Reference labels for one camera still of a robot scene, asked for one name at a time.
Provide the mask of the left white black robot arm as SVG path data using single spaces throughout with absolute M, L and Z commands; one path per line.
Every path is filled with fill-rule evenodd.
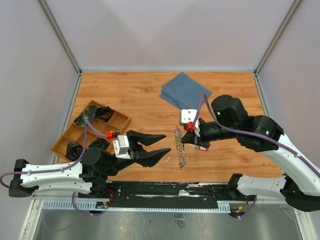
M 34 193 L 76 192 L 81 198 L 103 198 L 112 193 L 107 185 L 108 177 L 116 176 L 132 164 L 151 168 L 171 151 L 170 148 L 150 152 L 144 149 L 166 138 L 164 134 L 109 131 L 105 137 L 112 140 L 114 153 L 90 146 L 81 153 L 79 161 L 72 163 L 34 165 L 25 159 L 16 160 L 8 195 L 26 198 Z

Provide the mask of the wooden compartment tray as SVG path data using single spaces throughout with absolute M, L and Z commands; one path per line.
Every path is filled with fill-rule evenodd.
M 98 103 L 97 101 L 91 100 L 87 103 L 87 105 L 83 108 L 83 110 L 78 114 L 77 117 L 82 115 L 85 111 L 85 109 L 89 106 L 97 106 L 100 107 L 106 107 L 103 104 Z M 99 132 L 103 133 L 103 137 L 105 137 L 106 132 L 121 132 L 121 134 L 125 133 L 129 124 L 131 123 L 131 118 L 124 113 L 121 113 L 115 109 L 112 109 L 114 111 L 112 117 L 107 121 L 103 121 L 101 119 L 95 118 L 93 122 L 91 123 L 92 126 Z M 85 131 L 84 128 L 77 127 L 72 120 L 71 125 L 64 131 L 64 133 L 61 135 L 61 137 L 57 140 L 57 142 L 53 145 L 51 148 L 51 151 L 59 157 L 57 160 L 58 164 L 65 164 L 65 163 L 71 163 L 69 159 L 65 157 L 66 150 L 67 150 L 67 144 L 69 142 L 75 141 L 78 142 L 83 146 L 84 140 L 85 140 Z M 103 138 L 99 136 L 95 131 L 93 131 L 90 127 L 88 127 L 88 133 L 87 133 L 87 142 L 86 142 L 86 149 L 88 149 L 88 146 L 90 143 L 92 143 L 94 140 L 98 138 Z M 113 148 L 113 140 L 112 139 L 106 139 L 110 145 L 107 148 L 107 151 L 110 153 L 114 153 Z

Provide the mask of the dark bundle in tray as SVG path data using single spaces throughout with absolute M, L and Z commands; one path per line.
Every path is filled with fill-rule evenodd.
M 107 150 L 109 145 L 110 143 L 106 139 L 97 138 L 96 140 L 94 140 L 92 143 L 89 144 L 88 148 L 98 147 L 102 150 Z
M 74 162 L 76 161 L 80 155 L 82 154 L 83 147 L 76 141 L 71 141 L 67 144 L 65 157 Z

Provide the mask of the black bundle in tray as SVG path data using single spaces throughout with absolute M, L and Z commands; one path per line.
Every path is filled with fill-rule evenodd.
M 109 107 L 99 107 L 95 111 L 95 117 L 103 120 L 108 121 L 114 114 L 114 111 Z

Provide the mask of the key with red tag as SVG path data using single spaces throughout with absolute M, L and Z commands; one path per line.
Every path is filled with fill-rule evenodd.
M 205 148 L 205 147 L 202 147 L 199 145 L 190 144 L 190 146 L 192 146 L 193 148 L 195 148 L 198 151 L 205 151 L 205 152 L 208 151 L 208 148 Z

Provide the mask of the folded blue cloth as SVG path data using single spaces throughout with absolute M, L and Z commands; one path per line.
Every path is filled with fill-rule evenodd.
M 206 87 L 180 72 L 162 86 L 159 97 L 179 110 L 197 109 L 202 93 L 207 97 L 212 94 Z

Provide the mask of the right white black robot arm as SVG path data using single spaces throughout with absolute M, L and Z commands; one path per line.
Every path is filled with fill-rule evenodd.
M 183 144 L 208 149 L 210 143 L 236 139 L 237 142 L 276 163 L 282 170 L 278 178 L 250 177 L 234 173 L 226 185 L 227 196 L 238 200 L 242 196 L 264 196 L 285 202 L 303 212 L 320 209 L 320 170 L 286 135 L 283 128 L 265 115 L 249 115 L 241 100 L 221 95 L 207 104 L 213 120 L 199 117 L 200 109 L 182 109 L 180 125 L 186 130 Z

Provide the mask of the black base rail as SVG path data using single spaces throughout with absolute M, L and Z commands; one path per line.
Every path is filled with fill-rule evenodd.
M 108 181 L 104 192 L 76 193 L 82 199 L 106 200 L 110 206 L 129 209 L 216 209 L 219 201 L 244 202 L 240 193 L 229 193 L 225 183 Z

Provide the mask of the metal disc with keyrings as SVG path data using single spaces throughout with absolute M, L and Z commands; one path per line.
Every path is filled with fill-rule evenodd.
M 178 166 L 182 170 L 188 164 L 188 155 L 185 153 L 185 145 L 181 143 L 181 138 L 184 136 L 182 130 L 177 126 L 174 131 L 175 149 L 178 156 Z M 175 140 L 175 136 L 179 136 L 179 141 Z

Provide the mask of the blue yellow patterned cloth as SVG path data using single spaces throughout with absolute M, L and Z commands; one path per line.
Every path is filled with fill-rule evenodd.
M 91 105 L 88 106 L 82 115 L 78 116 L 73 123 L 79 127 L 79 128 L 84 128 L 85 127 L 85 121 L 88 120 L 90 123 L 93 122 L 93 120 L 95 119 L 95 114 L 97 111 L 98 107 L 96 105 Z

